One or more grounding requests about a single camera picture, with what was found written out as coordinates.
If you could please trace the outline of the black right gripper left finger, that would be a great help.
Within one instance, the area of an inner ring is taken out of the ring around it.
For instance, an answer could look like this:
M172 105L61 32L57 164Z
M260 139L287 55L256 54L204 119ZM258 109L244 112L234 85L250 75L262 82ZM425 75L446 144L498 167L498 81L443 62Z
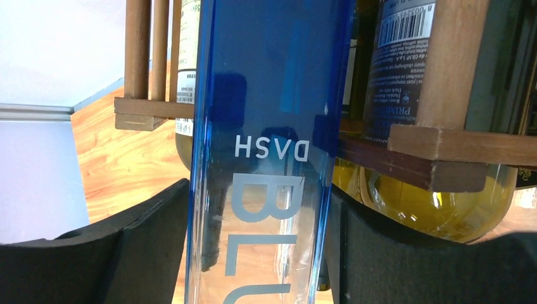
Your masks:
M56 239L1 246L1 302L171 303L188 202L182 179Z

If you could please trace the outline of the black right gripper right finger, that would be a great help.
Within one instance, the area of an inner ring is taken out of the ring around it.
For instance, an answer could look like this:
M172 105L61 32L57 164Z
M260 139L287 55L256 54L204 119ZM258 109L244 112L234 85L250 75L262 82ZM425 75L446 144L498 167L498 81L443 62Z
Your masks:
M536 234L466 245L331 190L324 253L335 303L535 303Z

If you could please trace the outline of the clear round glass bottle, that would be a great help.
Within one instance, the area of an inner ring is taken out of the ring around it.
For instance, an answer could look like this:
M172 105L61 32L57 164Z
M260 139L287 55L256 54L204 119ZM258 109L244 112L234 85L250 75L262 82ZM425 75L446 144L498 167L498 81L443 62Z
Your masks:
M430 192L387 175L336 159L333 183L369 208L417 231L470 243L492 231L507 214L517 169L488 165L476 193Z

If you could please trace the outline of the dark bottle white label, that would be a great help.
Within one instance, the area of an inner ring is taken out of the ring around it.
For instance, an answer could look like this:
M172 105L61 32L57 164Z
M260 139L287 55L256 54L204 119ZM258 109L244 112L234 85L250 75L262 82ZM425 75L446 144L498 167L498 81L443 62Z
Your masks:
M200 0L181 2L177 102L193 105L196 87ZM191 168L193 119L175 120L175 145L181 162Z

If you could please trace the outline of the blue square glass bottle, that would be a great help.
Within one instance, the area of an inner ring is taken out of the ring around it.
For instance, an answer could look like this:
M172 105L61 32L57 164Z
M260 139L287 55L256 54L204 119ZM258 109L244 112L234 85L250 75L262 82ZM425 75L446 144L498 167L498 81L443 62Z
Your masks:
M353 1L202 1L186 303L313 303Z

